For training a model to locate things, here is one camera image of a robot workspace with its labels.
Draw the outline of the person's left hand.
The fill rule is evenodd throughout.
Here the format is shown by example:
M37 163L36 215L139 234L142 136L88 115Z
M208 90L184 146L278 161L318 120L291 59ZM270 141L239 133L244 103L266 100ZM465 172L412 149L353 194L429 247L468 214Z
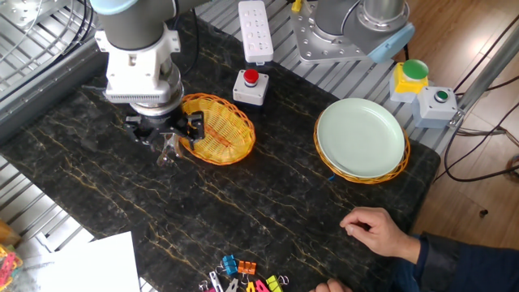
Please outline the person's left hand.
M314 289L309 292L353 292L351 288L343 282L331 278L326 282L319 283Z

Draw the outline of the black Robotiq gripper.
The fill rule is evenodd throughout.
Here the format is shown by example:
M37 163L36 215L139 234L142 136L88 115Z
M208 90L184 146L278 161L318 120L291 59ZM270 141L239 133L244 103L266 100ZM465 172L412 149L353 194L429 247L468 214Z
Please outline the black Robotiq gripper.
M175 113L156 117L127 115L123 128L134 142L144 145L152 144L159 134L179 129L181 137L188 141L190 150L194 150L195 143L205 138L203 111L195 111L186 116Z

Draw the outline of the person's right hand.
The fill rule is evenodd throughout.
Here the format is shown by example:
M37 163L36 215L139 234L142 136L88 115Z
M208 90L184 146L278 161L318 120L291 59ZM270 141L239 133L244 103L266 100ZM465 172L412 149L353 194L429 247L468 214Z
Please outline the person's right hand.
M340 227L377 255L409 259L407 248L413 239L398 228L383 208L354 208L341 220Z

